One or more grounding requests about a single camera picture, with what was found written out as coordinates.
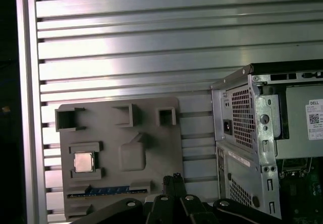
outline metal frame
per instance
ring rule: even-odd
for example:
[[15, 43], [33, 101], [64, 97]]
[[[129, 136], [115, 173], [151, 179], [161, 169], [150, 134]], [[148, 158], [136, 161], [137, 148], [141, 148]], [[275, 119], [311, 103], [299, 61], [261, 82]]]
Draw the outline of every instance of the metal frame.
[[17, 0], [27, 223], [46, 223], [35, 0]]

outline rectangular notch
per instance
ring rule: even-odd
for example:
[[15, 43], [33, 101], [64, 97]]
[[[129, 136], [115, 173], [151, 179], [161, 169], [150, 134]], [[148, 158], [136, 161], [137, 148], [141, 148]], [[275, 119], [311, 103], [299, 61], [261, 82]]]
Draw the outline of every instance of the rectangular notch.
[[272, 81], [289, 80], [289, 79], [297, 79], [296, 73], [291, 73], [291, 74], [272, 74], [271, 75], [271, 80]]
[[232, 121], [223, 120], [223, 131], [225, 134], [232, 135]]
[[273, 191], [274, 190], [273, 180], [272, 179], [267, 180], [267, 189], [268, 189], [268, 191]]
[[85, 129], [84, 126], [79, 126], [77, 122], [77, 116], [85, 108], [74, 109], [56, 109], [56, 131], [57, 132], [73, 132]]
[[174, 107], [157, 108], [156, 109], [157, 126], [175, 126], [176, 111]]
[[133, 104], [113, 107], [115, 125], [118, 127], [134, 127], [136, 125], [136, 106]]

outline metal screw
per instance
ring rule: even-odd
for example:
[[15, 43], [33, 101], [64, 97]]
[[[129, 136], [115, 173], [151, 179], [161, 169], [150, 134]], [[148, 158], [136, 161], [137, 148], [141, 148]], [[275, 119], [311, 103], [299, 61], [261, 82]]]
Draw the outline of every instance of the metal screw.
[[223, 200], [220, 202], [220, 205], [221, 206], [229, 206], [230, 204], [228, 203], [228, 201]]
[[186, 197], [185, 197], [185, 199], [186, 199], [186, 200], [194, 200], [194, 197], [193, 197], [193, 196], [191, 196], [191, 195], [188, 195], [188, 196], [186, 196]]
[[128, 206], [135, 206], [135, 205], [136, 205], [136, 203], [135, 203], [135, 202], [128, 202], [128, 203], [127, 203], [127, 205], [128, 205]]

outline power supply unit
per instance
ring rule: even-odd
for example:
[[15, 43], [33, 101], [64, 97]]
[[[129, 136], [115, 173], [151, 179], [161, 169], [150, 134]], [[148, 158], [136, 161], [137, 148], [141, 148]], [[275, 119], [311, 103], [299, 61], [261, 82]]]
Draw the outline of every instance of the power supply unit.
[[212, 104], [220, 197], [321, 223], [323, 60], [250, 64], [212, 85]]

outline grooved metal wall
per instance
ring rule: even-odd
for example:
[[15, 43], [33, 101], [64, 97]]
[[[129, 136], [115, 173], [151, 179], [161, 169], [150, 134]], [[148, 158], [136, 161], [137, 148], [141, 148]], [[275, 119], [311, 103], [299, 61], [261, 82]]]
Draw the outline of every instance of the grooved metal wall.
[[211, 83], [323, 58], [323, 0], [17, 0], [29, 223], [64, 221], [54, 109], [174, 95], [188, 191], [214, 201]]

